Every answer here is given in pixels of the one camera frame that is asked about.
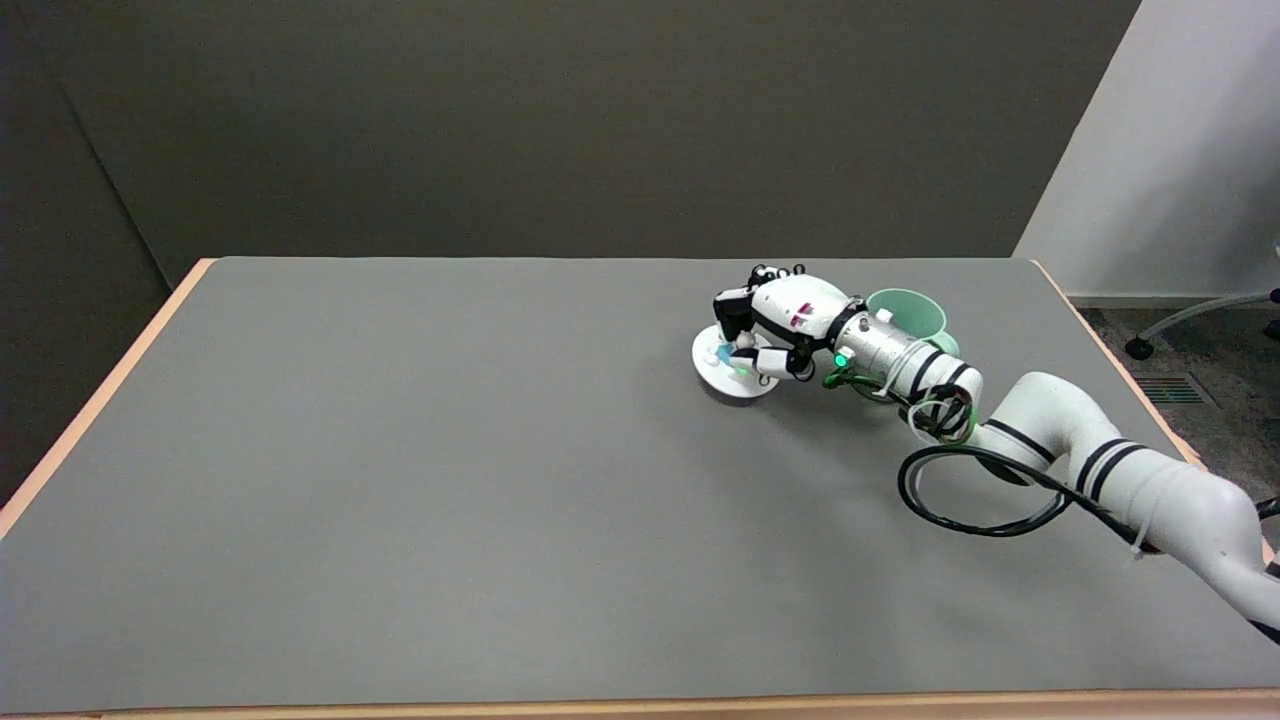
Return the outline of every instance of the wooden table edge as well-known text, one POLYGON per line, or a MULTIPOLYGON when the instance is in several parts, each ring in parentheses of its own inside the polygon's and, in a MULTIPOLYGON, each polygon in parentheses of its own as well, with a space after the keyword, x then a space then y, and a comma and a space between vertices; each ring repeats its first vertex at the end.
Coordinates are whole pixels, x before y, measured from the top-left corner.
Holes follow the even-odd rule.
POLYGON ((58 437, 54 446, 49 448, 49 452, 46 452, 36 465, 36 469, 27 475, 27 479, 23 480, 20 486, 18 486, 18 489, 13 493, 13 497, 9 498, 9 502, 6 502, 4 507, 0 507, 0 541, 9 534, 14 523, 18 521, 18 518, 22 516, 22 514, 31 505, 31 501, 33 501, 36 495, 38 495, 45 487, 49 478, 58 471, 58 466, 63 464, 63 460, 65 460, 72 448, 76 447, 79 438, 82 438, 84 432, 88 430, 88 427, 93 424, 99 413, 102 411, 102 407, 105 407, 111 400, 115 391, 124 383, 124 378, 129 377, 129 373, 133 372, 133 366, 138 364, 138 360, 142 359, 142 355, 148 347, 151 347, 151 343, 155 342, 160 331, 163 331, 169 323, 169 319, 178 311, 178 307, 184 300, 187 300, 187 296, 191 295, 196 283, 200 282, 200 278, 209 272, 209 268, 214 263, 215 260, 212 259, 204 259, 198 260, 195 266, 191 268, 187 277, 178 283, 178 287, 175 287, 173 293, 169 295, 165 304, 160 306, 160 311, 151 318, 147 327, 142 329, 142 333, 133 341, 129 350, 127 350, 124 356, 120 357, 120 361, 115 364, 115 368, 111 368, 106 379, 102 380, 102 384, 97 386, 97 389, 93 391, 92 396, 90 396, 88 402, 86 402, 84 406, 81 407, 81 411, 76 414, 72 423, 67 425, 63 434, 58 437))
MULTIPOLYGON (((97 419, 115 391, 124 383, 142 355, 151 347, 160 331, 205 275, 216 259, 202 259, 192 266, 182 283, 138 334, 84 407, 76 415, 45 457, 22 483, 14 496, 0 507, 0 539, 8 534, 22 512, 31 505, 49 478, 97 419)), ((1062 288, 1048 270, 1032 260, 1062 302, 1071 309, 1089 337, 1115 365, 1143 406, 1189 462, 1203 468, 1199 455, 1178 434, 1151 404, 1124 365, 1107 350, 1102 338, 1075 311, 1062 288)), ((1265 551, 1270 555, 1271 548, 1265 551)), ((155 708, 102 712, 64 712, 46 715, 0 715, 5 720, 47 717, 76 720, 413 720, 439 717, 554 717, 596 715, 692 717, 716 715, 741 720, 827 720, 827 719, 947 719, 960 717, 1124 717, 1135 715, 1197 714, 1222 717, 1228 714, 1280 714, 1280 688, 1239 688, 1206 691, 1062 691, 1062 692, 1000 692, 1000 693, 916 693, 815 697, 708 698, 685 701, 609 701, 609 702, 524 702, 467 705, 362 705, 362 706, 298 706, 298 707, 214 707, 155 708)))
POLYGON ((919 693, 795 696, 708 700, 494 702, 440 705, 344 705, 296 707, 157 708, 58 715, 10 715, 5 720, 417 720, 689 717, 712 720, 959 720, 970 717, 1134 717, 1280 715, 1280 688, 1207 691, 1060 691, 1021 693, 919 693))

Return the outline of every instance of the gray wall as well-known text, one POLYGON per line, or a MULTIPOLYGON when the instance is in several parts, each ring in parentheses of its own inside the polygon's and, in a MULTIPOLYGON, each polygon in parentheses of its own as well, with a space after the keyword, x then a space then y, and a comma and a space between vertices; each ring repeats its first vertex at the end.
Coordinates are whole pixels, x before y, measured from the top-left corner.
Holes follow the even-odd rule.
POLYGON ((1275 0, 1144 3, 1018 254, 1111 301, 1280 286, 1277 68, 1275 0))
POLYGON ((200 256, 1007 256, 1138 0, 23 1, 200 256))
POLYGON ((3 503, 168 290, 8 0, 0 123, 3 503))

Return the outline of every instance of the green cable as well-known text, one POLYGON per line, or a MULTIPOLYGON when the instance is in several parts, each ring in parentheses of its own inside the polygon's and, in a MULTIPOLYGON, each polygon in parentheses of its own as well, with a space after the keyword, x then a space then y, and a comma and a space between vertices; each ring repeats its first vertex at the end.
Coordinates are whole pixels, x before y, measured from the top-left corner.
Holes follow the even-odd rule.
MULTIPOLYGON (((828 374, 826 378, 822 379, 822 387, 827 389, 833 389, 840 386, 850 386, 855 391, 858 391, 858 395, 861 395, 863 397, 876 402, 895 402, 893 398, 868 392, 868 391, 881 389, 879 383, 865 375, 854 374, 847 368, 837 368, 836 370, 833 370, 831 374, 828 374)), ((920 400, 920 402, 928 402, 928 400, 929 397, 925 396, 924 398, 920 400)), ((977 427, 978 427, 978 407, 977 405, 970 405, 969 423, 965 424, 964 434, 956 439, 938 438, 938 442, 947 446, 965 445, 973 437, 973 432, 977 427)))

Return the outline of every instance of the black cable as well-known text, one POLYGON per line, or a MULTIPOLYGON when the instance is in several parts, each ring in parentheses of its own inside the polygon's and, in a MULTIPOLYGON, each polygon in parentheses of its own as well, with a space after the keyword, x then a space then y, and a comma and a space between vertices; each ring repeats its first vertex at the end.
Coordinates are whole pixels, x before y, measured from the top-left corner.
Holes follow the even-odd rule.
POLYGON ((1267 520, 1280 515, 1280 496, 1272 497, 1271 500, 1263 500, 1254 507, 1258 509, 1258 520, 1267 520))
MULTIPOLYGON (((1078 492, 1075 488, 1065 486, 1050 475, 1024 465, 1016 460, 1000 455, 998 452, 992 452, 980 447, 970 447, 965 445, 940 445, 934 447, 925 447, 924 450, 918 450, 909 455, 906 460, 902 461, 901 468, 897 470, 897 493, 906 503, 911 512, 915 512, 920 518, 924 518, 929 523, 946 528, 948 530, 955 530, 957 533, 964 533, 968 536, 982 536, 992 538, 1010 538, 1024 536, 1039 528, 1047 525, 1051 520, 1061 515, 1073 503, 1079 505, 1087 510, 1091 515, 1102 521, 1103 525, 1110 528, 1115 534, 1120 536, 1126 543, 1133 544, 1138 539, 1137 532, 1133 528, 1116 520, 1105 507, 1097 502, 1089 500, 1087 495, 1078 492), (968 455, 970 457, 977 457, 978 460, 984 460, 986 462, 995 464, 1002 468, 1007 468, 1016 473, 1030 478, 1036 484, 1048 488, 1057 493, 1053 500, 1042 507, 1036 514, 1024 518, 1021 520, 1014 520, 1012 523, 1004 523, 1001 525, 970 525, 968 523, 960 523, 959 520, 952 520, 950 518, 943 518, 929 510, 924 502, 920 500, 919 495, 919 474, 924 465, 934 460, 950 455, 968 455)), ((1143 552, 1158 553, 1160 550, 1148 544, 1142 543, 1143 552)))

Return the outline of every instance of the red logo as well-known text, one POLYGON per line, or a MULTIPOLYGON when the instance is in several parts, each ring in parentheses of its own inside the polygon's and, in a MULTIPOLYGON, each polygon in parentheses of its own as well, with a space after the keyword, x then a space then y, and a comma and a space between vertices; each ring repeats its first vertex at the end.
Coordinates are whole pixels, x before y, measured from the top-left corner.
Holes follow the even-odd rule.
POLYGON ((791 327, 799 328, 800 325, 805 324, 805 322, 809 320, 809 318, 805 318, 805 315, 813 315, 813 305, 809 305, 808 302, 801 305, 800 309, 796 310, 795 315, 791 315, 791 327))

